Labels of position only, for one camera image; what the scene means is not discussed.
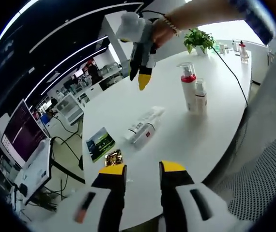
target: human hand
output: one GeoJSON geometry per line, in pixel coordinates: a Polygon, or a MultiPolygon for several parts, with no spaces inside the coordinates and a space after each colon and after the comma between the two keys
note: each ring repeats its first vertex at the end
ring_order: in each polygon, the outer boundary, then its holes
{"type": "Polygon", "coordinates": [[[160,48],[164,43],[170,40],[174,35],[174,30],[162,19],[154,22],[152,40],[160,48]]]}

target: white pot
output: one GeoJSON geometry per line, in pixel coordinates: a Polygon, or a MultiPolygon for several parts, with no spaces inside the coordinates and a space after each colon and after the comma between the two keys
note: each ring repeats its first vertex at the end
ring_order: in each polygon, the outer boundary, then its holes
{"type": "Polygon", "coordinates": [[[196,46],[195,50],[197,52],[197,55],[199,55],[199,56],[207,56],[208,55],[208,53],[207,53],[208,49],[205,49],[205,53],[204,53],[200,46],[196,46]]]}

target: computer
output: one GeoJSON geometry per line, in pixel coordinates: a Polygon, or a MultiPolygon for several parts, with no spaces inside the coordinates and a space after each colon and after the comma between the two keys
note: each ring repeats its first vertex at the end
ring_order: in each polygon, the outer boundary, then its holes
{"type": "Polygon", "coordinates": [[[34,193],[51,179],[51,139],[43,132],[24,100],[14,110],[1,139],[22,168],[15,184],[27,204],[34,193]]]}

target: black ceiling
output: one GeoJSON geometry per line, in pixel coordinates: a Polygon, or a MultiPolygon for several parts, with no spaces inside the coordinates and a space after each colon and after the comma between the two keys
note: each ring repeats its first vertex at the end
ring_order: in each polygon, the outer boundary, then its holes
{"type": "MultiPolygon", "coordinates": [[[[144,0],[144,7],[153,0],[144,0]]],[[[0,9],[0,32],[9,20],[27,1],[8,1],[0,9]]],[[[8,105],[15,105],[25,98],[33,87],[57,64],[69,55],[98,39],[98,33],[104,15],[121,10],[134,11],[138,5],[119,6],[83,17],[54,33],[41,43],[33,52],[29,51],[51,31],[79,15],[102,7],[122,4],[124,0],[91,1],[91,0],[39,0],[24,12],[5,33],[0,41],[0,89],[7,82],[21,77],[21,81],[13,91],[8,105]]],[[[106,47],[105,39],[101,47],[106,47]]],[[[77,53],[56,70],[60,73],[94,53],[96,45],[77,53]]],[[[39,100],[40,93],[50,83],[46,80],[34,91],[29,103],[39,100]]]]}

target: bracelet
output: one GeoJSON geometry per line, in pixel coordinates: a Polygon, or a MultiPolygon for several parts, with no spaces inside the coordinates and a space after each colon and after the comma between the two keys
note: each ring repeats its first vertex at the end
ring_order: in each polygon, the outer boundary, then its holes
{"type": "Polygon", "coordinates": [[[163,16],[163,21],[168,25],[170,26],[170,28],[173,30],[173,33],[179,37],[179,30],[177,29],[177,27],[172,23],[170,22],[166,16],[163,16]]]}

